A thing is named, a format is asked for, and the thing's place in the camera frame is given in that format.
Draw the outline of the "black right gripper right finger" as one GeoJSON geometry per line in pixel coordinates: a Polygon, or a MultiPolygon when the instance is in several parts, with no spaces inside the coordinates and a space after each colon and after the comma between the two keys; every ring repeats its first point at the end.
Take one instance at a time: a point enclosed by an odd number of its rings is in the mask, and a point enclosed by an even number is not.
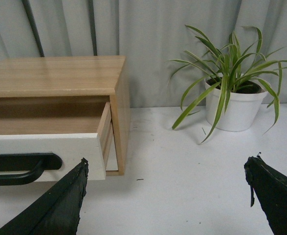
{"type": "Polygon", "coordinates": [[[248,157],[244,171],[250,185],[250,205],[257,196],[272,232],[287,235],[287,176],[267,165],[260,155],[248,157]]]}

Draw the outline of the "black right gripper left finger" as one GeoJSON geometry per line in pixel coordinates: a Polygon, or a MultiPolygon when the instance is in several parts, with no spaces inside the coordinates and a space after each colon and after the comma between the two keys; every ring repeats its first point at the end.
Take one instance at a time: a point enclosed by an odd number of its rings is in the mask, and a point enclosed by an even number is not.
{"type": "Polygon", "coordinates": [[[28,208],[0,228],[0,235],[75,235],[86,195],[88,161],[81,159],[28,208]]]}

